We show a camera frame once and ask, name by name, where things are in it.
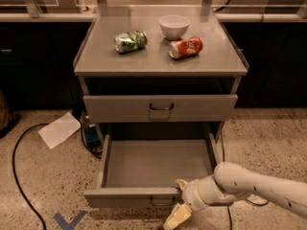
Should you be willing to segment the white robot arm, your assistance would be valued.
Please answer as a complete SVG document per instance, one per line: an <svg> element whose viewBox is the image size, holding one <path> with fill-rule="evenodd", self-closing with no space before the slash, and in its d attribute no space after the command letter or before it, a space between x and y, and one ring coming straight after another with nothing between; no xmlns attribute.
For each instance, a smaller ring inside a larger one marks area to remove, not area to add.
<svg viewBox="0 0 307 230"><path fill-rule="evenodd" d="M250 195L263 197L296 215L307 218L307 184L252 172L231 162L222 162L202 179L178 179L182 204L177 203L163 228L174 230L193 212L209 206L227 205Z"/></svg>

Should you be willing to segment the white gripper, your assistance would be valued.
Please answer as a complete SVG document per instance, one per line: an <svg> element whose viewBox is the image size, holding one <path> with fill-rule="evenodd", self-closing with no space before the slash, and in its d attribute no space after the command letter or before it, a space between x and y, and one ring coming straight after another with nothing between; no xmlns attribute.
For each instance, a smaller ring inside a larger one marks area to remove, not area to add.
<svg viewBox="0 0 307 230"><path fill-rule="evenodd" d="M181 223L188 220L193 211L200 211L209 206L220 203L221 191L212 175L203 179L187 182L177 179L176 183L181 189L183 204L177 204L163 224L164 230L174 230Z"/></svg>

